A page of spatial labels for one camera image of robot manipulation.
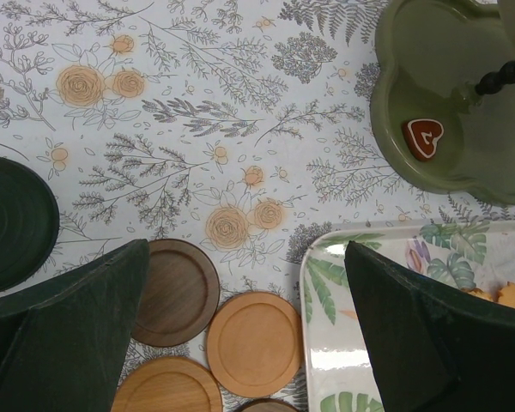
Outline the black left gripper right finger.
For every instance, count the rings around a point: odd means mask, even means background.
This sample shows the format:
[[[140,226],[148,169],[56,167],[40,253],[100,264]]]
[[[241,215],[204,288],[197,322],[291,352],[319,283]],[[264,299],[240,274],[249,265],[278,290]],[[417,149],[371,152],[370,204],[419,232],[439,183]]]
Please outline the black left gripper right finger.
[[[350,293],[387,411],[515,411],[515,309],[354,241]]]

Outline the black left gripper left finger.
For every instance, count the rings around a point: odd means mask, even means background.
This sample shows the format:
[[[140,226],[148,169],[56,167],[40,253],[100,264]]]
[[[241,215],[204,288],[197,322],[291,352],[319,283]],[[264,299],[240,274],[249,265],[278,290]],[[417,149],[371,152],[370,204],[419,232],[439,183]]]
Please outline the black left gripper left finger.
[[[0,298],[0,411],[108,411],[149,266],[136,239]]]

